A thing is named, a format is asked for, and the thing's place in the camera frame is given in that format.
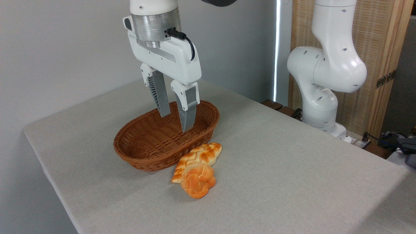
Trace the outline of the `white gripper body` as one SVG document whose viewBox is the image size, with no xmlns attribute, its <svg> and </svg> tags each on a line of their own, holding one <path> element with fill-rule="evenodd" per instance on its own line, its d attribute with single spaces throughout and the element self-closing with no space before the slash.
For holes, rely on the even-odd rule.
<svg viewBox="0 0 416 234">
<path fill-rule="evenodd" d="M 133 31 L 127 31 L 135 57 L 142 63 L 160 71 L 184 85 L 192 84 L 202 77 L 199 56 L 191 60 L 192 50 L 187 41 L 171 38 L 162 41 L 159 48 L 149 48 L 138 40 Z"/>
</svg>

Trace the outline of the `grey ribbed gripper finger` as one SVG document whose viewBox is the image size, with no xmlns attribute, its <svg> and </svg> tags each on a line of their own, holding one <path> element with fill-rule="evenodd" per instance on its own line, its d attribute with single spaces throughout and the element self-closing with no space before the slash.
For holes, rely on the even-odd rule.
<svg viewBox="0 0 416 234">
<path fill-rule="evenodd" d="M 196 106 L 200 103 L 199 86 L 194 82 L 190 85 L 183 85 L 174 80 L 171 82 L 171 89 L 176 94 L 178 113 L 181 120 L 183 132 L 190 130 L 196 119 Z"/>
<path fill-rule="evenodd" d="M 144 83 L 150 89 L 160 116 L 163 118 L 169 115 L 170 107 L 163 74 L 144 63 L 141 64 L 140 68 Z"/>
</svg>

